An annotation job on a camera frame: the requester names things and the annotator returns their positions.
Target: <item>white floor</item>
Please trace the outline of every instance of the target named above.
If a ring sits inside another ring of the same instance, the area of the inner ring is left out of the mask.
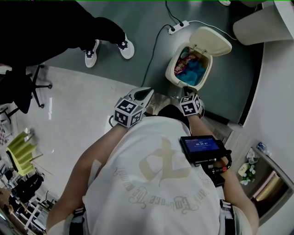
[[[34,166],[45,174],[43,186],[60,197],[78,158],[110,129],[114,105],[134,86],[55,67],[42,69],[40,78],[53,84],[51,90],[39,90],[44,109],[32,99],[28,114],[18,111],[12,124],[14,135],[26,128],[34,130],[36,155],[44,154]]]

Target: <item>white wall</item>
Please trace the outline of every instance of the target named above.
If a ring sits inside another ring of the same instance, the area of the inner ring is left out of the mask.
[[[264,142],[272,159],[294,181],[294,42],[265,44],[259,85],[244,128],[229,126]],[[294,196],[259,234],[289,235],[294,228]]]

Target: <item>device screen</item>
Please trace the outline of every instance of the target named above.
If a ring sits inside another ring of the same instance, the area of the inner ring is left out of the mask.
[[[190,152],[217,150],[219,147],[214,139],[185,140]]]

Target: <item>power strip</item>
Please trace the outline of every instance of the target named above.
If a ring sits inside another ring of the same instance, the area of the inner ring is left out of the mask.
[[[181,30],[184,27],[187,27],[189,25],[189,22],[187,20],[183,21],[183,26],[181,26],[180,24],[177,24],[174,26],[175,30],[171,31],[171,28],[169,29],[169,34],[174,34],[176,32],[178,32],[179,30]]]

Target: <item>trash can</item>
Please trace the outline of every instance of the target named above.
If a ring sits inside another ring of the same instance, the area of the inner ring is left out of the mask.
[[[181,81],[175,74],[175,67],[177,66],[179,60],[183,57],[183,51],[186,50],[186,48],[189,49],[189,53],[193,54],[193,57],[197,57],[197,61],[205,70],[201,76],[197,77],[195,85],[190,85]],[[170,82],[178,87],[188,86],[196,90],[200,90],[210,72],[212,57],[225,55],[231,50],[231,43],[218,32],[208,27],[200,27],[190,36],[189,42],[183,43],[177,49],[165,71],[165,76]]]

